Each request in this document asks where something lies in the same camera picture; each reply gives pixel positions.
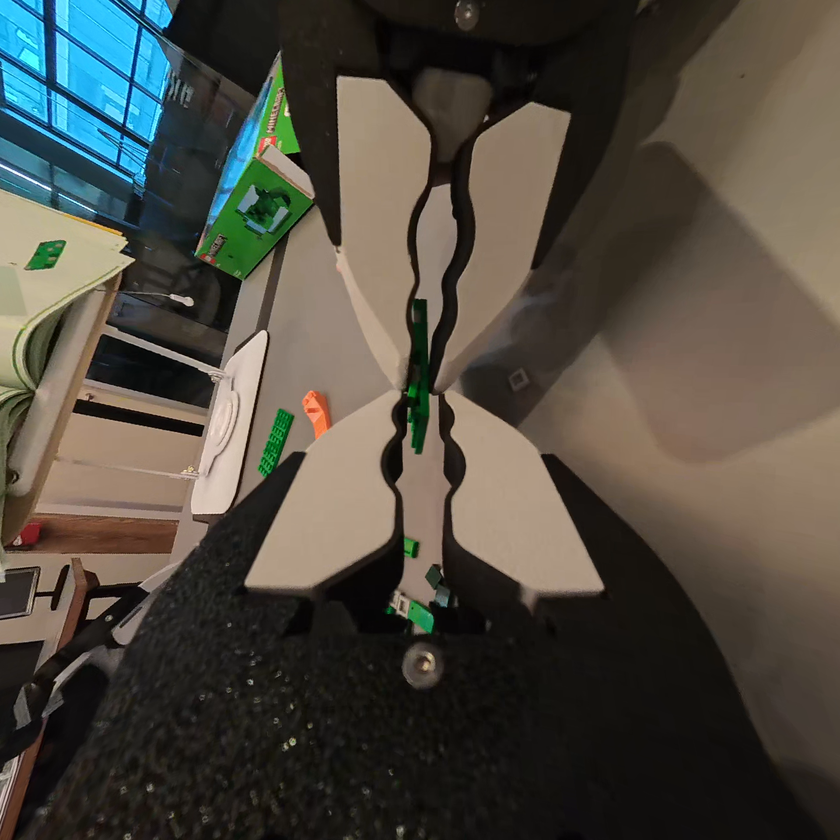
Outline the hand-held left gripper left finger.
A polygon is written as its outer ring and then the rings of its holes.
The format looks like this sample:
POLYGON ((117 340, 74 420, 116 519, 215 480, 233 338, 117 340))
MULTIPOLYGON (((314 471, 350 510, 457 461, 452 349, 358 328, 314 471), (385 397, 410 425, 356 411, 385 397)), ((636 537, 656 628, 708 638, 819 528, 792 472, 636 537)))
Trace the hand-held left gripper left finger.
POLYGON ((395 632, 403 576, 405 395, 385 392, 300 455, 255 560, 245 604, 290 609, 297 632, 395 632))

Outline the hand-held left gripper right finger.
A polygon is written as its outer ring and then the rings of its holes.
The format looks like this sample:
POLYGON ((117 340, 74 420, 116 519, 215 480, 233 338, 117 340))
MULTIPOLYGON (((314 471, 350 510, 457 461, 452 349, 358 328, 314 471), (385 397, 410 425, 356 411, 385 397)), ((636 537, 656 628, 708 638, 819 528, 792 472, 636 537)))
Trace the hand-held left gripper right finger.
POLYGON ((546 458, 518 429, 461 394, 438 398, 444 445, 443 570, 485 618, 605 591, 546 458))

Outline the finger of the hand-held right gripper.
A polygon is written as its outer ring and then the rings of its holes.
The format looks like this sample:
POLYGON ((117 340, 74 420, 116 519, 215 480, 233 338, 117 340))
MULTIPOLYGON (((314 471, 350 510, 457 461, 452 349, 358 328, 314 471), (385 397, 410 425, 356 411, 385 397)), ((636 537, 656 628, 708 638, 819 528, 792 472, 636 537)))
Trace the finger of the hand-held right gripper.
POLYGON ((571 115, 530 102, 488 124, 469 157, 469 254, 455 268, 455 323, 435 362, 446 391, 482 354, 532 273, 571 115))
POLYGON ((412 245, 432 162, 426 124, 382 79, 337 81, 341 241, 337 267, 381 371, 406 385, 412 245))

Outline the pile of lego pieces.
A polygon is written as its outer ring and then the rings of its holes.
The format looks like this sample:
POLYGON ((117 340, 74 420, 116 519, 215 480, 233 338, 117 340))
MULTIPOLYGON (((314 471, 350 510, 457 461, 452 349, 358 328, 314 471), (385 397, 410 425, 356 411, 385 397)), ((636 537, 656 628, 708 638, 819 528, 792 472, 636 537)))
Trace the pile of lego pieces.
POLYGON ((419 539, 403 534, 401 576, 376 611, 400 619, 411 634, 430 635, 439 631, 440 615, 457 603, 443 561, 426 556, 419 539))

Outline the green lego plate assembly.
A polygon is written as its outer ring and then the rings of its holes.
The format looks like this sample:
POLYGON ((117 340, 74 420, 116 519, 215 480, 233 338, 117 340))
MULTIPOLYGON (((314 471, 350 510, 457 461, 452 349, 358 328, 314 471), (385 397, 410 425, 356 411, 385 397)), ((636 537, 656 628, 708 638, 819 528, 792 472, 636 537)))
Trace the green lego plate assembly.
POLYGON ((420 455, 424 451, 430 417, 427 301, 414 299, 411 314, 413 346, 406 386, 407 420, 411 428, 412 450, 420 455))

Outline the green studded lego plate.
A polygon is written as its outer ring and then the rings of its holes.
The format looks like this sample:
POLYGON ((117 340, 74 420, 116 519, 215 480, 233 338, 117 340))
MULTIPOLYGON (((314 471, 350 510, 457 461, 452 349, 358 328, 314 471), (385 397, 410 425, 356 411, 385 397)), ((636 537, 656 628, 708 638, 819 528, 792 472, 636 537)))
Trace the green studded lego plate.
POLYGON ((262 477, 267 478, 278 467, 294 418, 292 413, 283 408, 277 410, 258 464, 258 472, 262 477))

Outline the green lego box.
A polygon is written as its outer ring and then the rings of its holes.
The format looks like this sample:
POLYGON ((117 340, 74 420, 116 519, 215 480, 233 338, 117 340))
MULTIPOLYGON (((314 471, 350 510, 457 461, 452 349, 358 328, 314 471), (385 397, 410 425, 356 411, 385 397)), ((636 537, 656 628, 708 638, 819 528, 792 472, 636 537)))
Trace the green lego box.
POLYGON ((278 53, 220 176, 195 257, 246 278, 313 205, 278 53))

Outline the black panel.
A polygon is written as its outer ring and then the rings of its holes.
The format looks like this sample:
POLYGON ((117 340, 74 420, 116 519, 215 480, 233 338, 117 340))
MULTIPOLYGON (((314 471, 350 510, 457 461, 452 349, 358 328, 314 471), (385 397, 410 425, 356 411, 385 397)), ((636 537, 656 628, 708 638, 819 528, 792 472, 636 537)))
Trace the black panel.
POLYGON ((280 51, 279 1, 181 1, 163 35, 252 96, 280 51))

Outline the orange brick separator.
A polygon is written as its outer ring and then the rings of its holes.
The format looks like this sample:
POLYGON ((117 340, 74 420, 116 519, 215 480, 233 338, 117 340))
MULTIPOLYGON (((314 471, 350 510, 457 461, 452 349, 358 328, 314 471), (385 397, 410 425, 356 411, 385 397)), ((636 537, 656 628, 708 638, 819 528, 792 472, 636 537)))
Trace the orange brick separator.
POLYGON ((301 400, 303 412, 312 425, 314 438, 317 440, 332 427, 329 401, 321 392, 310 390, 301 400))

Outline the clear book stand white base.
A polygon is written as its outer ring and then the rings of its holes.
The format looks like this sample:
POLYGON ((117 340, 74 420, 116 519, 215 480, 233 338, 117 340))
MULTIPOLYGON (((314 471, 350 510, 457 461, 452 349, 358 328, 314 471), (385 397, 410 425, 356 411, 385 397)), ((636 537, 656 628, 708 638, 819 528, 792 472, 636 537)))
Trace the clear book stand white base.
POLYGON ((101 335, 190 366, 216 384, 216 395, 200 465, 192 471, 165 473, 149 469, 105 465, 193 483, 191 515, 206 524, 233 505, 245 450, 253 423, 256 398, 268 348, 268 332, 260 330, 242 343, 224 368, 205 364, 105 323, 107 306, 116 290, 110 280, 87 290, 68 307, 25 423, 11 448, 2 447, 7 466, 2 470, 2 542, 12 542, 34 513, 58 446, 76 403, 77 393, 101 335))

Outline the wooden desk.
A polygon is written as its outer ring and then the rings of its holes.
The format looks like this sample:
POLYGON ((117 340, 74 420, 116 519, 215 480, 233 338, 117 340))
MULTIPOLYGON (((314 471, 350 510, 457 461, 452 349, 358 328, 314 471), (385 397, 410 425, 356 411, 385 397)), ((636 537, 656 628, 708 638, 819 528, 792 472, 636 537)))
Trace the wooden desk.
POLYGON ((75 514, 38 514, 31 522, 41 522, 40 539, 31 549, 9 552, 62 554, 142 554, 170 553, 178 523, 175 520, 147 518, 94 517, 75 514))

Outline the large window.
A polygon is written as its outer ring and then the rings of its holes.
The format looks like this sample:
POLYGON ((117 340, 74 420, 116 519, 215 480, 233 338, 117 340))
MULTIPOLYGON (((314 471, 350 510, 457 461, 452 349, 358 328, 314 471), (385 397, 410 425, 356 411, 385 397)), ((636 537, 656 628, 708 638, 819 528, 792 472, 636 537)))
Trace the large window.
POLYGON ((2 1, 2 114, 140 191, 172 66, 177 2, 2 1))

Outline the black and white device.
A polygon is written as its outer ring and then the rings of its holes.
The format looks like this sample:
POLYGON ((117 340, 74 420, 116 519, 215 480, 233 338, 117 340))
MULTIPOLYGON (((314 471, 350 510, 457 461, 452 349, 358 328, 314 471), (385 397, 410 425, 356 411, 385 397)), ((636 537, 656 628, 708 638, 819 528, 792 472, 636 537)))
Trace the black and white device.
POLYGON ((61 690, 93 655, 130 644, 157 592, 175 572, 175 564, 131 586, 107 611, 57 650, 22 685, 15 699, 14 729, 2 740, 1 764, 15 759, 37 740, 46 719, 63 703, 61 690))

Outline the small monitor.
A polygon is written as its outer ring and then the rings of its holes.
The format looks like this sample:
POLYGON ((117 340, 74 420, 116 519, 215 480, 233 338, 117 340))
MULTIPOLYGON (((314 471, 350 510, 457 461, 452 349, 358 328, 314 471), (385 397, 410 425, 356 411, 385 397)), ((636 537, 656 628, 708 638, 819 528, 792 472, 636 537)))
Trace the small monitor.
POLYGON ((13 620, 32 613, 39 576, 38 566, 5 570, 1 581, 1 620, 13 620))

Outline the open instruction booklet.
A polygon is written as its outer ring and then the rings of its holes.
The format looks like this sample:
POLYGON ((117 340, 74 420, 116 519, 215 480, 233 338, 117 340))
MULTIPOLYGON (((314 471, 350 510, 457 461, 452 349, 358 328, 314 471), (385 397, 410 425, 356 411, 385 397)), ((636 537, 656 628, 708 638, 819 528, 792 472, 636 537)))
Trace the open instruction booklet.
POLYGON ((64 311, 131 262, 120 234, 1 194, 1 441, 7 448, 45 371, 64 311))

